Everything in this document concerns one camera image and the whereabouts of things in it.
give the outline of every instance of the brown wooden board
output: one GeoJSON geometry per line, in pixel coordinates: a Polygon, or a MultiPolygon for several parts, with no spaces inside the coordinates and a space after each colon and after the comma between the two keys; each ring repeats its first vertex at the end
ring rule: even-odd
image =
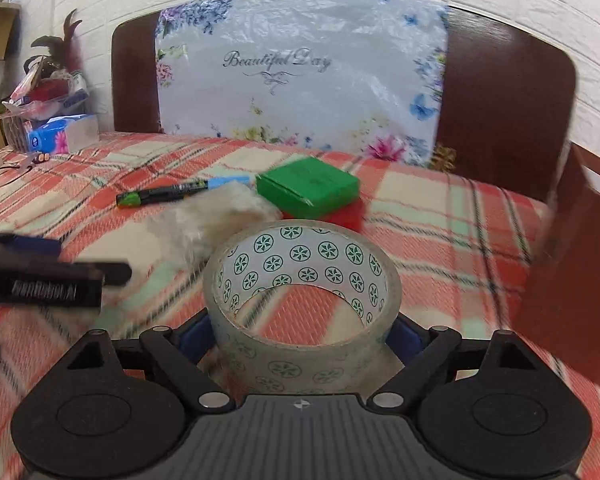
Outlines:
{"type": "Polygon", "coordinates": [[[600,386],[600,193],[585,168],[600,158],[571,149],[543,218],[514,330],[600,386]]]}
{"type": "MultiPolygon", "coordinates": [[[[160,131],[158,12],[122,23],[112,44],[117,131],[160,131]]],[[[449,12],[438,138],[454,173],[545,200],[567,135],[575,68],[558,48],[467,10],[449,12]]]]}

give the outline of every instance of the marker pen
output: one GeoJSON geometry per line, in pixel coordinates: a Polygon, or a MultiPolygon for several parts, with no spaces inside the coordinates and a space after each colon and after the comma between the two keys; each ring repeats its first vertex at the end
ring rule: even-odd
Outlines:
{"type": "Polygon", "coordinates": [[[157,204],[161,202],[174,202],[182,200],[184,197],[199,193],[205,189],[215,189],[235,180],[243,184],[249,184],[248,175],[241,176],[218,176],[208,180],[197,179],[192,182],[174,184],[173,186],[151,187],[148,189],[138,189],[120,193],[116,196],[116,205],[118,207],[139,207],[146,204],[157,204]]]}

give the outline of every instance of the green marker cap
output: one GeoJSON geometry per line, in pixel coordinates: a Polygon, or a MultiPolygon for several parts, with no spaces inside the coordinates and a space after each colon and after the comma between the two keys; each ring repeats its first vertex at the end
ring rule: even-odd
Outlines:
{"type": "Polygon", "coordinates": [[[116,197],[118,207],[139,207],[141,205],[140,195],[137,191],[122,193],[116,197]]]}

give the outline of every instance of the green box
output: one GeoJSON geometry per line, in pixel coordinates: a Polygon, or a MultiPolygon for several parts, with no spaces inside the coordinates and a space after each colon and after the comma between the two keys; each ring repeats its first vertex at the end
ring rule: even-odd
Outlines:
{"type": "Polygon", "coordinates": [[[257,175],[256,187],[294,218],[320,218],[360,195],[357,177],[312,156],[257,175]]]}

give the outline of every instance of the wooden headboard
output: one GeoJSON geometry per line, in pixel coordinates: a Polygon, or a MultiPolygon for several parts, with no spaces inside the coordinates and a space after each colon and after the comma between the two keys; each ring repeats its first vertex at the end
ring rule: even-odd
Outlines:
{"type": "MultiPolygon", "coordinates": [[[[122,23],[111,64],[117,131],[159,130],[154,31],[159,12],[122,23]]],[[[566,140],[575,68],[558,48],[467,10],[449,12],[437,141],[455,174],[545,200],[566,140]]]]}

